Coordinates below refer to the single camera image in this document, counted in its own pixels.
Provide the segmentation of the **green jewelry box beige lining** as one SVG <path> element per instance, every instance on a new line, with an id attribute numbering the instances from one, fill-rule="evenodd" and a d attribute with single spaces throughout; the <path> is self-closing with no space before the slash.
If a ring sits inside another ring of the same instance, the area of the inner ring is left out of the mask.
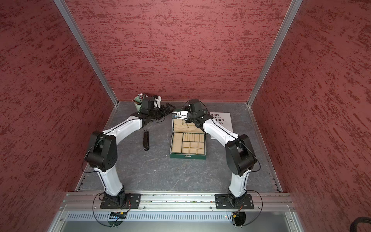
<path id="1" fill-rule="evenodd" d="M 172 159 L 205 160 L 206 133 L 193 122 L 172 119 L 172 139 L 170 148 Z"/>

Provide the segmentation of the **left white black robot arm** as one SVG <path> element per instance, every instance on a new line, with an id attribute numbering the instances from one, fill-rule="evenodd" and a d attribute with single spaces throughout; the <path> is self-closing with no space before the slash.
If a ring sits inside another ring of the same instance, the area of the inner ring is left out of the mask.
<path id="1" fill-rule="evenodd" d="M 92 133 L 84 160 L 98 174 L 107 200 L 119 206 L 126 201 L 125 188 L 116 169 L 117 145 L 145 125 L 160 122 L 174 110 L 175 106 L 169 103 L 161 105 L 161 99 L 157 95 L 145 97 L 138 112 L 110 129 Z"/>

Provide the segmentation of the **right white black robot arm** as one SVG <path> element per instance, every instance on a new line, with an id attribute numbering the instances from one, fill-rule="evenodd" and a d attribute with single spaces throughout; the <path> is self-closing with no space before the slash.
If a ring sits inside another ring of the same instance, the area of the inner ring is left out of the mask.
<path id="1" fill-rule="evenodd" d="M 186 122 L 194 123 L 206 134 L 214 137 L 226 153 L 226 162 L 232 172 L 229 194 L 233 199 L 239 199 L 247 193 L 246 182 L 258 159 L 253 151 L 250 138 L 246 134 L 238 135 L 218 123 L 209 113 L 204 103 L 198 99 L 189 100 L 184 109 Z"/>

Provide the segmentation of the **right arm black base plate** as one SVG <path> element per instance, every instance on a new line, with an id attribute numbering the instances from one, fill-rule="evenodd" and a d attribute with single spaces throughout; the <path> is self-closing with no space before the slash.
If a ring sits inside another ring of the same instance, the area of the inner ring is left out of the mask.
<path id="1" fill-rule="evenodd" d="M 229 194 L 215 194 L 215 205 L 217 209 L 254 209 L 254 203 L 251 194 L 245 193 L 241 197 L 234 197 Z"/>

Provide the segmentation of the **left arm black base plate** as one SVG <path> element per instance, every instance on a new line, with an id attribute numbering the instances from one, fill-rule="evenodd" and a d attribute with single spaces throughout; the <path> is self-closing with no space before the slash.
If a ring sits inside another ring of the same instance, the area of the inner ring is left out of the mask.
<path id="1" fill-rule="evenodd" d="M 141 202 L 141 194 L 125 193 L 118 196 L 111 196 L 104 193 L 100 209 L 138 209 Z"/>

